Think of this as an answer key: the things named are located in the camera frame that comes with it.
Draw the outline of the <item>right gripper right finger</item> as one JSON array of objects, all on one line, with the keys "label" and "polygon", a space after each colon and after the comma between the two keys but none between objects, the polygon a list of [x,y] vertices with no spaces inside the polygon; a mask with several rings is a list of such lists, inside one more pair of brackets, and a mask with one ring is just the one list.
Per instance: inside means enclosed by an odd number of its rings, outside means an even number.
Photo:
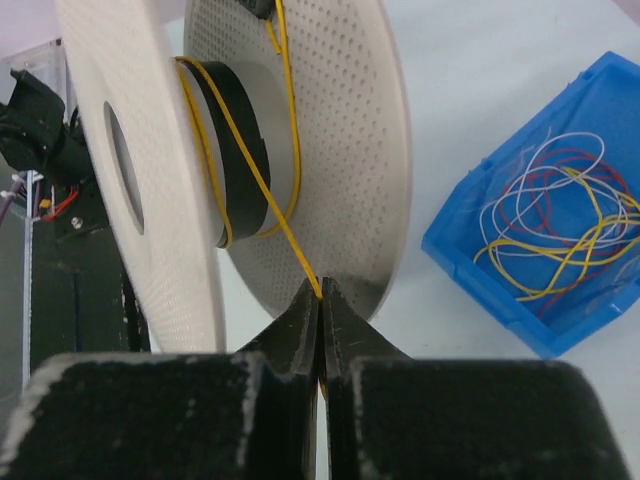
[{"label": "right gripper right finger", "polygon": [[334,479],[626,479],[601,403],[561,361],[413,359],[322,283]]}]

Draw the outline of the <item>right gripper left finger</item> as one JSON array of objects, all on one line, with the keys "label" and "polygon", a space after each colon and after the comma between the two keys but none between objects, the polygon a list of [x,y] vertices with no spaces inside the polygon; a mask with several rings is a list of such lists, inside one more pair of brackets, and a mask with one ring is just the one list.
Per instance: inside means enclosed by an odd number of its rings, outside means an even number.
[{"label": "right gripper left finger", "polygon": [[5,479],[311,479],[319,301],[230,354],[59,354],[31,376],[1,445]]}]

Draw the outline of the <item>grey cable spool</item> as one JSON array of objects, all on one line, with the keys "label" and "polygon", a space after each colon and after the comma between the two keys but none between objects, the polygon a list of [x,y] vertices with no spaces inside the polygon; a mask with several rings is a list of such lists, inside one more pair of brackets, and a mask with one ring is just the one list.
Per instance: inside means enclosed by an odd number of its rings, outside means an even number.
[{"label": "grey cable spool", "polygon": [[372,318],[402,257],[411,127],[380,1],[190,1],[184,52],[153,1],[56,13],[100,192],[159,348],[226,346],[226,252],[284,312],[335,280]]}]

